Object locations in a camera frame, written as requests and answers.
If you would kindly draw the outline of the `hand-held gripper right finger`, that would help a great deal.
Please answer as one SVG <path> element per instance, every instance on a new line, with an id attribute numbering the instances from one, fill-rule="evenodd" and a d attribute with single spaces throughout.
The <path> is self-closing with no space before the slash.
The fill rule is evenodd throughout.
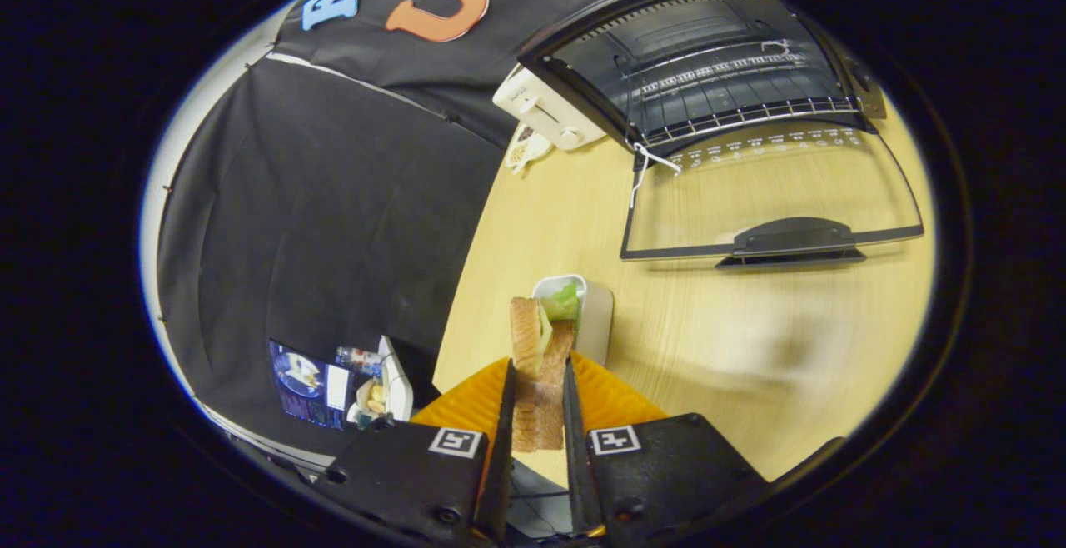
<path id="1" fill-rule="evenodd" d="M 591 367 L 567 359 L 562 407 L 579 543 L 685 543 L 769 497 L 772 484 L 701 414 L 591 423 Z"/>

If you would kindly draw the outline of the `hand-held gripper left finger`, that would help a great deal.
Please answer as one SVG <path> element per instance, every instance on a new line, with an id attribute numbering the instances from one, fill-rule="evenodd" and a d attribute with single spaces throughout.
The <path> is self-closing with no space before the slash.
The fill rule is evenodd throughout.
<path id="1" fill-rule="evenodd" d="M 503 358 L 439 397 L 429 416 L 372 423 L 313 490 L 401 545 L 504 544 L 516 386 Z"/>

